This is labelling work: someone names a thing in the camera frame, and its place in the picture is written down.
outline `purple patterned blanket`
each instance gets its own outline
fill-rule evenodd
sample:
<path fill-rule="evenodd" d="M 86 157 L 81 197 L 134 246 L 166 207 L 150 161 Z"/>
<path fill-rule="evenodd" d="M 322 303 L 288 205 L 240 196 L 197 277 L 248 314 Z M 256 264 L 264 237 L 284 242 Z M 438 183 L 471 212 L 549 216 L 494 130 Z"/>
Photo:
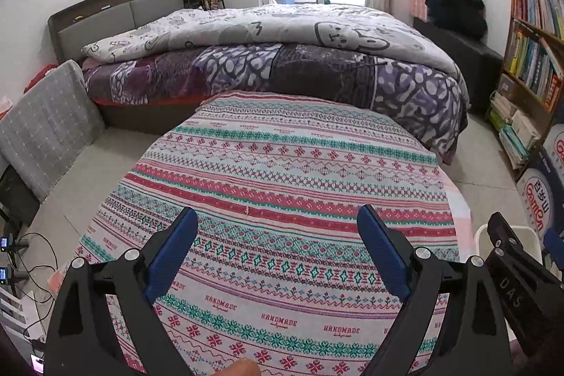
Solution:
<path fill-rule="evenodd" d="M 214 45 L 85 72 L 96 103 L 199 102 L 228 90 L 304 95 L 391 117 L 428 149 L 452 154 L 466 127 L 453 77 L 427 67 L 350 50 L 299 44 Z"/>

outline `black clothes pile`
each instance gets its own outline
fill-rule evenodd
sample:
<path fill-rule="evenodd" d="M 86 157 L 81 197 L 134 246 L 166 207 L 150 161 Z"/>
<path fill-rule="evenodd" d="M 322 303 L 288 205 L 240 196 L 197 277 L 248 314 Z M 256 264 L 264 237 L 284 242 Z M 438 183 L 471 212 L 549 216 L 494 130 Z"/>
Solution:
<path fill-rule="evenodd" d="M 426 0 L 433 25 L 480 40 L 487 32 L 482 0 Z"/>

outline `patterned tablecloth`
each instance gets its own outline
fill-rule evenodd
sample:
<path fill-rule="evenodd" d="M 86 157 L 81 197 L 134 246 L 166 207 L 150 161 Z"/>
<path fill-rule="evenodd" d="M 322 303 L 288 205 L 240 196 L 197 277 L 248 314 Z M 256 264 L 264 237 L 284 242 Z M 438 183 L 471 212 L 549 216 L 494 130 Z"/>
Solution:
<path fill-rule="evenodd" d="M 356 231 L 366 203 L 413 245 L 458 260 L 435 155 L 391 119 L 312 98 L 222 94 L 148 149 L 76 252 L 91 263 L 117 258 L 189 205 L 198 236 L 154 310 L 193 371 L 247 357 L 263 374 L 358 375 L 400 309 Z M 414 368 L 445 305 L 440 297 Z"/>

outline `red cloth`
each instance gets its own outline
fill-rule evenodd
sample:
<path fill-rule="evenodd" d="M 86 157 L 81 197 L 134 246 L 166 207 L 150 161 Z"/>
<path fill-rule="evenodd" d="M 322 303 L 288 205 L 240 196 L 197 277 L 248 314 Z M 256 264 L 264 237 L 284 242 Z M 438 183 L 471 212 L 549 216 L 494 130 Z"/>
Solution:
<path fill-rule="evenodd" d="M 37 85 L 37 83 L 43 78 L 45 77 L 45 75 L 51 70 L 51 69 L 55 69 L 57 67 L 56 64 L 48 64 L 47 66 L 45 66 L 41 71 L 39 71 L 39 74 L 37 74 L 31 82 L 29 82 L 29 85 L 27 85 L 27 87 L 25 87 L 24 90 L 24 94 L 26 94 L 29 90 L 31 90 L 35 85 Z"/>

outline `bed frame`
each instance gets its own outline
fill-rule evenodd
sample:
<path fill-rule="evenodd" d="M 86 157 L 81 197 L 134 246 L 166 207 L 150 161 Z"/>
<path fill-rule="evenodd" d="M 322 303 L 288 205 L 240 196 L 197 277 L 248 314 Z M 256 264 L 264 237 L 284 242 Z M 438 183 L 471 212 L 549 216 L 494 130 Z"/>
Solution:
<path fill-rule="evenodd" d="M 136 29 L 184 8 L 183 0 L 85 0 L 47 21 L 59 64 L 84 61 L 80 49 L 105 37 Z M 194 104 L 98 105 L 106 126 L 162 135 L 193 113 Z"/>

